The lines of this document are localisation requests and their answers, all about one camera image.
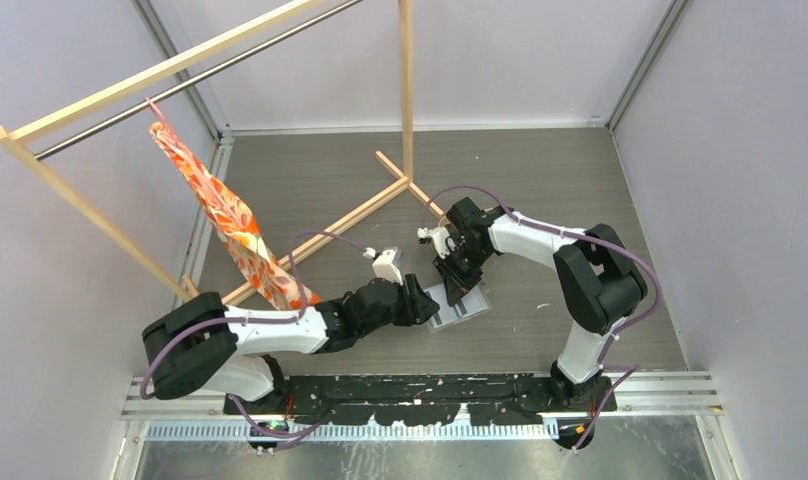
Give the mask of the striped credit card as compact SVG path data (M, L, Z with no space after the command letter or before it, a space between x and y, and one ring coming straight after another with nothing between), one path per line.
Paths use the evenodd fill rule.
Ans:
M431 288L427 291L427 295L439 306L437 313L434 314L428 322L428 326L433 332L442 330L459 321L459 313L455 307L448 304L446 292L443 287L439 287L438 289Z

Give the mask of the white credit card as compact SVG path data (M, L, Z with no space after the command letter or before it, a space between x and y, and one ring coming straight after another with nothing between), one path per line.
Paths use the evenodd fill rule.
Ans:
M487 294L481 287L471 289L456 304L461 319L469 319L489 312L492 307Z

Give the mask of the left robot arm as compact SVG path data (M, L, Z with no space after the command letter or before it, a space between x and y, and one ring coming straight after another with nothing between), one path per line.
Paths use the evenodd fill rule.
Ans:
M337 353L383 327L422 325L439 310L413 274L401 283L375 278L305 310L243 309L205 292L144 328L149 368L140 395L174 400L205 389L273 414L287 389L270 354Z

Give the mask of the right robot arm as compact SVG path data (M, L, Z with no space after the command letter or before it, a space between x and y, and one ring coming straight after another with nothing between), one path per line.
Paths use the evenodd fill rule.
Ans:
M636 260L605 224L566 229L500 206L481 209L468 197L447 211L446 220L444 226L418 229L417 236L435 248L433 264L450 305L481 282L482 268L493 256L516 255L557 274L573 324L551 366L549 390L560 408L578 409L601 376L609 336L648 293Z

